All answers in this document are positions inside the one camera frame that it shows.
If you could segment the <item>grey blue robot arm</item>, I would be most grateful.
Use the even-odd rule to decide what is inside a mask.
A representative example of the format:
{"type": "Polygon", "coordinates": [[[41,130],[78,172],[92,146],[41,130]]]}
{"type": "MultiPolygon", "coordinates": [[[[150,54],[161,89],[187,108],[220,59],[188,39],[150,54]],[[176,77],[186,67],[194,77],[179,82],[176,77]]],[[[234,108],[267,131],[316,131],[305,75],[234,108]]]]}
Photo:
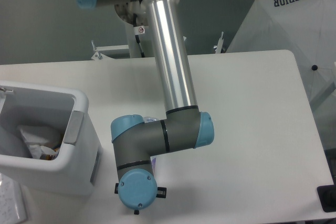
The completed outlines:
{"type": "Polygon", "coordinates": [[[81,8],[140,4],[152,36],[155,62],[162,83],[166,119],[145,122],[137,114],[111,123],[119,182],[115,192],[135,213],[164,198],[166,189],[154,178],[151,157],[210,145],[215,137],[212,118],[198,108],[187,52],[177,17],[180,0],[76,0],[81,8]]]}

